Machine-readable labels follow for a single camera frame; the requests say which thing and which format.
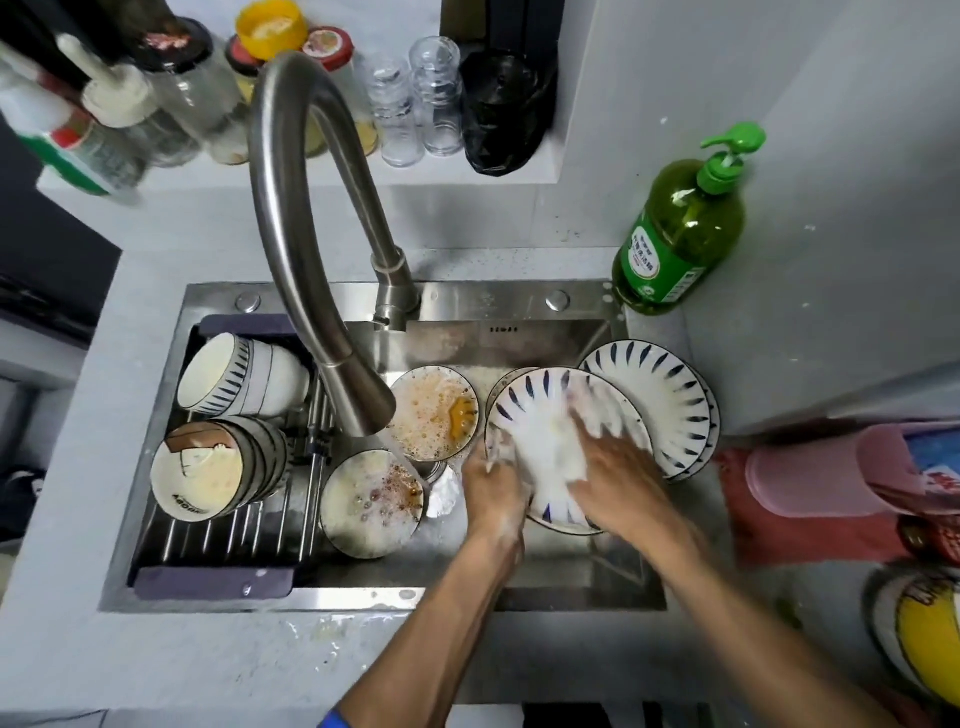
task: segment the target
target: green soap bottle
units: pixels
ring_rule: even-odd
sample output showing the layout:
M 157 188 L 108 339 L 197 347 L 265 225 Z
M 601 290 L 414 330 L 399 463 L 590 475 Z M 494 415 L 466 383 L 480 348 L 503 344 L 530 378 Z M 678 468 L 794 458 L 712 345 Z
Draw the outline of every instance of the green soap bottle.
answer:
M 613 262 L 613 291 L 634 311 L 666 313 L 733 250 L 746 213 L 736 185 L 743 156 L 763 146 L 753 122 L 734 124 L 701 148 L 726 144 L 707 161 L 681 159 L 657 175 L 650 197 Z

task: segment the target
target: person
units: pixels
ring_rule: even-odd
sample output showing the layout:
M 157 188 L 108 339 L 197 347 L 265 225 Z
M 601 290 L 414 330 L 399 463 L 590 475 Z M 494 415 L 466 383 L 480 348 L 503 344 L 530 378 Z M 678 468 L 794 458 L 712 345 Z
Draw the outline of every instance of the person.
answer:
M 587 457 L 587 479 L 570 486 L 572 495 L 592 522 L 649 560 L 767 724 L 897 725 L 710 562 L 702 536 L 667 498 L 650 453 L 606 431 L 593 438 L 570 414 Z M 459 552 L 322 728 L 445 725 L 485 617 L 523 555 L 528 498 L 516 469 L 504 462 L 488 467 L 483 450 L 464 466 L 468 530 Z

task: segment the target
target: round metal knob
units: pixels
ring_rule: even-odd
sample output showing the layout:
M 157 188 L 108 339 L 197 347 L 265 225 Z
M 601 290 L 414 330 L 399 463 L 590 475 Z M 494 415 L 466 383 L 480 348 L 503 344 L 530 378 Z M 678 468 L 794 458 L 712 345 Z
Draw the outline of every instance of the round metal knob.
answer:
M 551 291 L 547 295 L 546 304 L 551 311 L 560 313 L 561 311 L 566 311 L 569 308 L 570 297 L 566 291 L 562 291 L 558 288 L 556 291 Z
M 241 293 L 237 296 L 236 302 L 234 304 L 238 311 L 243 313 L 253 313 L 257 308 L 260 307 L 260 294 L 258 293 Z

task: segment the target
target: stainless steel faucet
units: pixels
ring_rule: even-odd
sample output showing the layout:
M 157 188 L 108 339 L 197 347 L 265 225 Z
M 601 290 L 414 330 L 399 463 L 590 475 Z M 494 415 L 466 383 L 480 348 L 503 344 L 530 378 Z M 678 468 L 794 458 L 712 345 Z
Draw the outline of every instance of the stainless steel faucet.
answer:
M 394 416 L 390 387 L 357 353 L 330 293 L 320 257 L 306 178 L 303 135 L 316 112 L 326 143 L 373 250 L 380 282 L 373 321 L 406 328 L 420 301 L 406 256 L 390 234 L 353 117 L 324 68 L 303 53 L 284 53 L 260 75 L 253 94 L 250 176 L 253 206 L 271 273 L 297 334 L 319 365 L 348 435 L 373 435 Z

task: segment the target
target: pink plastic container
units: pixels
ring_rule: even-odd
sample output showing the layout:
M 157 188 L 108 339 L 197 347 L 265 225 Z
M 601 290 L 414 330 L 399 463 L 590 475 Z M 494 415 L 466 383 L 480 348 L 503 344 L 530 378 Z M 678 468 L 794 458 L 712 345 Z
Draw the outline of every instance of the pink plastic container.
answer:
M 747 460 L 747 484 L 760 505 L 786 518 L 905 513 L 868 483 L 922 496 L 924 480 L 903 433 L 939 428 L 941 424 L 873 425 L 804 445 L 759 448 Z

